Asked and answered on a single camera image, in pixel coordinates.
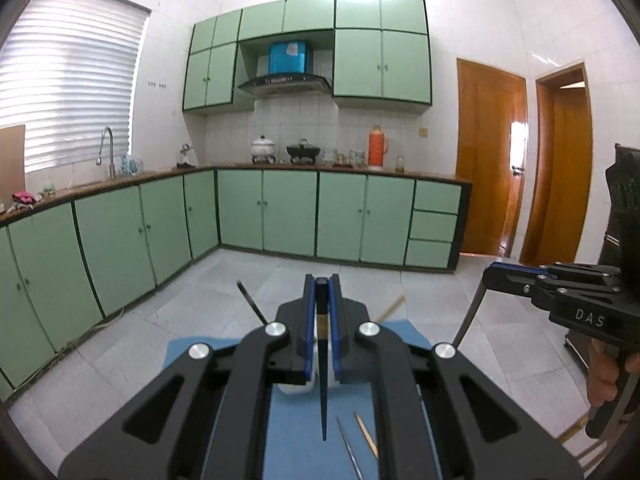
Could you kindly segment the right human hand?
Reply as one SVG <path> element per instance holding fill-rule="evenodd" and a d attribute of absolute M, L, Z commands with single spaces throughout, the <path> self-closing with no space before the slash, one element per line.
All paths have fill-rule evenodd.
<path fill-rule="evenodd" d="M 587 396 L 593 408 L 600 408 L 617 396 L 616 382 L 620 377 L 620 366 L 606 352 L 605 343 L 591 339 L 589 344 L 589 370 Z"/>

